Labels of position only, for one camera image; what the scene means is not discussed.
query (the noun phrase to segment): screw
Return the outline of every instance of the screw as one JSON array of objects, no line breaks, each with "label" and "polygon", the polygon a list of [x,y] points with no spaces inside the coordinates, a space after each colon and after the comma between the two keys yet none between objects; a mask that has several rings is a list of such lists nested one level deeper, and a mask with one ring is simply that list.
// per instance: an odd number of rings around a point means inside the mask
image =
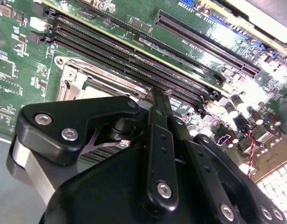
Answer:
[{"label": "screw", "polygon": [[182,120],[179,119],[179,118],[177,118],[176,121],[177,121],[177,123],[178,123],[179,125],[182,125],[182,124],[183,124]]},{"label": "screw", "polygon": [[156,113],[159,114],[159,115],[162,115],[161,111],[156,109]]},{"label": "screw", "polygon": [[164,182],[159,182],[157,184],[157,190],[162,197],[166,199],[171,198],[172,191],[171,188],[168,186],[168,184]]},{"label": "screw", "polygon": [[61,136],[63,137],[64,140],[67,141],[75,141],[76,139],[78,139],[78,133],[73,128],[63,129],[61,132]]},{"label": "screw", "polygon": [[131,106],[132,108],[136,107],[136,105],[133,101],[128,101],[128,105]]},{"label": "screw", "polygon": [[261,206],[260,210],[267,219],[272,220],[271,213],[267,209],[265,209],[264,207]]},{"label": "screw", "polygon": [[282,214],[278,210],[276,210],[275,208],[272,208],[272,210],[274,212],[274,215],[282,221],[283,220]]},{"label": "screw", "polygon": [[229,221],[233,222],[235,220],[235,215],[226,204],[221,204],[220,210],[222,214],[225,216],[225,218],[227,218]]},{"label": "screw", "polygon": [[204,140],[205,143],[209,143],[209,139],[207,137],[204,136],[203,140]]},{"label": "screw", "polygon": [[38,125],[49,125],[52,122],[52,118],[44,113],[37,114],[35,121]]}]

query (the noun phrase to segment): red wire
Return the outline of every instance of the red wire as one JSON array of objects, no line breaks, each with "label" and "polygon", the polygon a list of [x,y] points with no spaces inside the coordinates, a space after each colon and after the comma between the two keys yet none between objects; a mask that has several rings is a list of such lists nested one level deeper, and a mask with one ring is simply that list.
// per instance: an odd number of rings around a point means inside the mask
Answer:
[{"label": "red wire", "polygon": [[254,156],[254,139],[252,137],[252,131],[248,132],[248,137],[251,139],[251,143],[250,143],[250,147],[251,147],[251,151],[250,151],[250,156],[249,156],[249,168],[248,168],[248,177],[251,177],[251,167],[253,166],[253,156]]}]

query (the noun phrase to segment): capacitor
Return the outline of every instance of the capacitor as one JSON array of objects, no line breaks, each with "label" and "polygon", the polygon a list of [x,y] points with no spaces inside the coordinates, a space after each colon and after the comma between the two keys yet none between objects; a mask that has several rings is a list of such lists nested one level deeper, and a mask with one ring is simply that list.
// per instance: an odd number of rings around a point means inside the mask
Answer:
[{"label": "capacitor", "polygon": [[253,111],[251,113],[251,117],[253,118],[256,125],[262,125],[264,123],[264,120],[261,118],[260,114],[257,111]]},{"label": "capacitor", "polygon": [[270,113],[267,115],[267,118],[269,119],[269,121],[274,124],[275,126],[280,126],[281,125],[281,121],[276,117],[275,114]]},{"label": "capacitor", "polygon": [[232,141],[229,139],[225,142],[225,144],[227,145],[228,148],[232,148],[233,147],[233,143]]},{"label": "capacitor", "polygon": [[243,116],[239,116],[234,120],[238,130],[245,136],[248,135],[248,132],[250,131],[250,124],[249,122],[246,120],[246,118],[244,118]]},{"label": "capacitor", "polygon": [[189,134],[190,134],[191,136],[195,136],[195,135],[198,134],[198,131],[197,131],[197,128],[196,128],[195,125],[189,125],[189,126],[188,126],[188,131],[189,131]]},{"label": "capacitor", "polygon": [[233,130],[230,130],[228,134],[231,136],[230,140],[233,144],[237,144],[239,142],[239,139]]},{"label": "capacitor", "polygon": [[226,109],[228,115],[232,119],[236,118],[239,115],[238,111],[236,110],[236,108],[231,103],[227,103],[225,105],[225,109]]},{"label": "capacitor", "polygon": [[244,104],[244,102],[242,101],[241,97],[239,95],[235,95],[232,97],[232,102],[235,105],[235,107],[237,108],[238,111],[244,111],[246,110],[246,106]]}]

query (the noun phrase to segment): electrolytic capacitor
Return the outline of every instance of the electrolytic capacitor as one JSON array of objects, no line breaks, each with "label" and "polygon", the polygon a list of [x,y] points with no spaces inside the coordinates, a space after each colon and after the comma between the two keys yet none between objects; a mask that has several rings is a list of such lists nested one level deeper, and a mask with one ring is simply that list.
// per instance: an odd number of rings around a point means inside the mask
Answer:
[{"label": "electrolytic capacitor", "polygon": [[227,145],[228,148],[232,148],[233,147],[233,143],[232,141],[229,139],[225,142],[225,144]]},{"label": "electrolytic capacitor", "polygon": [[233,143],[233,144],[237,144],[239,142],[239,139],[236,135],[236,133],[233,131],[233,130],[230,130],[229,133],[228,133],[231,137],[230,137],[230,141]]},{"label": "electrolytic capacitor", "polygon": [[239,115],[237,109],[232,105],[232,103],[227,103],[227,104],[225,105],[225,109],[226,109],[228,115],[229,115],[232,119],[236,118],[236,117]]},{"label": "electrolytic capacitor", "polygon": [[238,111],[241,112],[241,111],[246,110],[246,105],[244,104],[244,102],[242,101],[239,95],[232,97],[232,101]]},{"label": "electrolytic capacitor", "polygon": [[253,118],[256,125],[262,125],[264,123],[264,120],[261,118],[260,114],[257,111],[253,111],[251,113],[251,117]]},{"label": "electrolytic capacitor", "polygon": [[281,121],[276,117],[275,114],[270,113],[268,114],[267,118],[269,119],[269,121],[274,124],[275,126],[280,126],[281,125]]},{"label": "electrolytic capacitor", "polygon": [[250,124],[248,122],[248,120],[246,120],[246,118],[242,117],[242,116],[239,116],[238,118],[236,118],[234,120],[238,130],[244,134],[245,136],[248,135],[248,132],[250,131]]}]

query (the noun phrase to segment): black plastic part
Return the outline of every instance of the black plastic part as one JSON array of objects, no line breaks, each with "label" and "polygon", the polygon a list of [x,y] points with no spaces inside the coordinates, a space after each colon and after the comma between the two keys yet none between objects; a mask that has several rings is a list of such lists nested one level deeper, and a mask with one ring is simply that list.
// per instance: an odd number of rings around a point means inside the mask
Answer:
[{"label": "black plastic part", "polygon": [[176,162],[179,203],[162,219],[141,204],[142,147],[127,148],[65,182],[51,198],[43,224],[204,224],[197,192]]},{"label": "black plastic part", "polygon": [[[145,209],[155,217],[163,217],[173,212],[178,206],[178,184],[175,167],[175,154],[172,133],[167,130],[162,93],[152,90],[154,106],[149,110],[146,144],[143,157],[143,182],[141,201]],[[162,197],[158,183],[169,186],[172,195]]]},{"label": "black plastic part", "polygon": [[[53,122],[46,126],[37,124],[34,118],[40,113],[50,115]],[[66,165],[77,161],[95,130],[101,130],[117,118],[131,118],[137,113],[139,106],[125,96],[27,105],[19,112],[15,132],[25,147],[54,163]],[[78,139],[63,139],[61,131],[65,128],[75,129]]]},{"label": "black plastic part", "polygon": [[[194,137],[194,142],[205,149],[207,156],[215,164],[216,173],[221,183],[227,184],[227,189],[232,192],[232,203],[237,206],[241,217],[248,224],[283,224],[273,213],[275,204],[248,178],[239,167],[212,141],[205,142],[205,135]],[[266,208],[272,215],[272,220],[265,218],[260,207]]]}]

